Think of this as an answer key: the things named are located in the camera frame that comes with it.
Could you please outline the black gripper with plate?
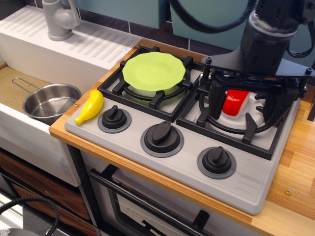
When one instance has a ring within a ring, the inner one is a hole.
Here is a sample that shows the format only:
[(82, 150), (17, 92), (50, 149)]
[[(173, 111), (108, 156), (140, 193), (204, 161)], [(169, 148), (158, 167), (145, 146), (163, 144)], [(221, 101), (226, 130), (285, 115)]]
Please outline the black gripper with plate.
[(218, 119), (228, 89), (267, 94), (266, 123), (277, 123), (293, 102), (304, 97), (306, 83), (315, 72), (283, 58), (297, 28), (280, 31), (247, 22), (241, 45), (233, 52), (204, 57), (199, 86), (209, 93), (209, 115)]

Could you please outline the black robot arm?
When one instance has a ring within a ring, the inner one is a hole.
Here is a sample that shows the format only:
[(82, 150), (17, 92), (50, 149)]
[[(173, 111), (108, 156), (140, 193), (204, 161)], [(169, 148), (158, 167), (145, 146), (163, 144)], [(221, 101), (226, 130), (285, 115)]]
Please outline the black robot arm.
[(277, 122), (304, 94), (304, 86), (314, 77), (311, 68), (284, 59), (308, 56), (312, 50), (290, 50), (290, 41), (301, 24), (315, 35), (315, 3), (312, 0), (249, 1), (254, 10), (246, 10), (246, 22), (241, 44), (235, 51), (203, 59), (203, 77), (213, 80), (209, 92), (209, 115), (218, 119), (226, 101), (228, 89), (258, 92), (265, 100), (261, 109), (265, 122)]

